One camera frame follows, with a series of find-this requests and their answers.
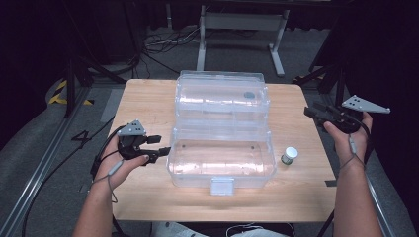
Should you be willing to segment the person's right hand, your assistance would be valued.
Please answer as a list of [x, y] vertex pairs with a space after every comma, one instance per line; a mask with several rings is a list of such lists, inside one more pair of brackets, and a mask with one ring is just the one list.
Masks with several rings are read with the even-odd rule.
[[351, 134], [342, 132], [330, 121], [323, 125], [334, 139], [341, 170], [352, 165], [358, 165], [362, 170], [365, 169], [365, 155], [370, 142], [373, 118], [368, 113], [363, 112], [362, 123], [367, 129], [361, 127], [358, 131]]

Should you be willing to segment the person's white clothing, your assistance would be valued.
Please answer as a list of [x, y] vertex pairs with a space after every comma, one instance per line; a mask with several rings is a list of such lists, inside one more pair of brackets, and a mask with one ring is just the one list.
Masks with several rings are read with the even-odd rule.
[[295, 237], [290, 224], [285, 227], [267, 224], [203, 224], [153, 222], [149, 237]]

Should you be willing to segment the person's left hand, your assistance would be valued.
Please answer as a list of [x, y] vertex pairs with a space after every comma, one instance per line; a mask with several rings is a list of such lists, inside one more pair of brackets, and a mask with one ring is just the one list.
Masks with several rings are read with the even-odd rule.
[[117, 137], [113, 137], [102, 155], [101, 164], [95, 176], [92, 190], [111, 192], [119, 186], [131, 171], [144, 165], [149, 157], [141, 155], [131, 160], [125, 160], [118, 151]]

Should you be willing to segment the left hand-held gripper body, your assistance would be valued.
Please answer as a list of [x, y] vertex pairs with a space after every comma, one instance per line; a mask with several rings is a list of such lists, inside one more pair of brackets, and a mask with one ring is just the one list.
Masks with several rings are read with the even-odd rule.
[[146, 131], [138, 119], [129, 122], [117, 132], [118, 149], [124, 159], [140, 156], [139, 146], [147, 141]]

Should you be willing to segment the grey metal floor rail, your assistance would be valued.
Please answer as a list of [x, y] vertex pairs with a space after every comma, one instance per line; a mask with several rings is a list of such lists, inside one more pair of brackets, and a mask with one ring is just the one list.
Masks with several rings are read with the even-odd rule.
[[56, 157], [57, 150], [62, 143], [65, 133], [71, 126], [72, 121], [74, 120], [76, 114], [83, 105], [84, 100], [87, 98], [90, 91], [90, 88], [82, 87], [78, 92], [73, 104], [73, 111], [67, 118], [63, 118], [61, 120], [40, 162], [26, 182], [19, 199], [14, 205], [14, 208], [0, 227], [0, 237], [13, 237], [17, 228], [23, 221], [31, 201], [34, 199], [35, 194], [40, 189], [41, 183]]
[[389, 221], [389, 218], [386, 215], [384, 202], [382, 200], [382, 194], [378, 189], [378, 185], [373, 181], [373, 179], [370, 176], [367, 176], [367, 182], [383, 237], [396, 237], [393, 227]]

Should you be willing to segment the yellow-black floor tape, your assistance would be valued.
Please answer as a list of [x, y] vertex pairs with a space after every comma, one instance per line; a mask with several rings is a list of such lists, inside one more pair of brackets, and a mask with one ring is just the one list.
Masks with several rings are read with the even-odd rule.
[[50, 104], [62, 104], [66, 105], [67, 100], [60, 97], [61, 93], [63, 92], [64, 88], [66, 87], [67, 82], [63, 79], [56, 87], [54, 93], [52, 94], [51, 98], [49, 99]]

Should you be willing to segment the small white-capped bottle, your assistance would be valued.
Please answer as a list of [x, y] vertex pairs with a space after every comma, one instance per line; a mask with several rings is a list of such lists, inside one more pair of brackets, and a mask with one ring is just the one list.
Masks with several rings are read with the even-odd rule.
[[294, 147], [287, 147], [281, 157], [281, 161], [285, 165], [290, 165], [293, 160], [298, 156], [298, 151]]

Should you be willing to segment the black metal stand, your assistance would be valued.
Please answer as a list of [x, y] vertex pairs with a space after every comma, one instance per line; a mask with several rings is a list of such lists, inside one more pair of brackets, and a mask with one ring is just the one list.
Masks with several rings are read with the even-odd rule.
[[75, 111], [76, 107], [76, 89], [75, 81], [78, 80], [82, 87], [90, 87], [93, 84], [93, 77], [89, 68], [93, 68], [100, 74], [111, 79], [118, 84], [125, 84], [126, 80], [118, 76], [117, 74], [109, 71], [102, 65], [93, 62], [92, 60], [83, 56], [70, 56], [67, 60], [66, 76], [65, 80], [67, 83], [67, 105], [65, 117], [69, 118]]
[[316, 87], [317, 92], [327, 104], [339, 107], [345, 94], [345, 72], [342, 64], [326, 65], [305, 76], [297, 76], [293, 83], [302, 86], [320, 76], [322, 79]]

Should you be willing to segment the clear plastic storage box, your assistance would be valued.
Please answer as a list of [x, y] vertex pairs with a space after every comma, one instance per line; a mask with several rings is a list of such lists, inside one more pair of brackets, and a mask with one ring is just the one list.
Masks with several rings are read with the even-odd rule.
[[183, 71], [166, 168], [174, 185], [231, 196], [262, 188], [277, 172], [260, 73]]

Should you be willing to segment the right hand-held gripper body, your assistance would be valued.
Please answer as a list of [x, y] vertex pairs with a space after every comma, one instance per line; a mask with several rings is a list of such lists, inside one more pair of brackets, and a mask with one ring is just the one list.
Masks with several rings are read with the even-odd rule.
[[332, 115], [331, 122], [342, 132], [349, 134], [363, 126], [363, 112], [389, 114], [391, 109], [354, 95], [340, 106], [328, 106], [327, 111]]

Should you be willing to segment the grey metal table frame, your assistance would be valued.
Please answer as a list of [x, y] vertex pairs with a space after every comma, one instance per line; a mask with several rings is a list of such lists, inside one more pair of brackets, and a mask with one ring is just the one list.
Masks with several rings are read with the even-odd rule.
[[200, 45], [196, 69], [205, 70], [206, 61], [206, 30], [247, 30], [276, 32], [276, 39], [268, 45], [271, 58], [279, 77], [285, 76], [285, 70], [279, 55], [279, 47], [289, 19], [289, 10], [279, 15], [238, 14], [209, 12], [207, 7], [201, 7], [199, 30]]

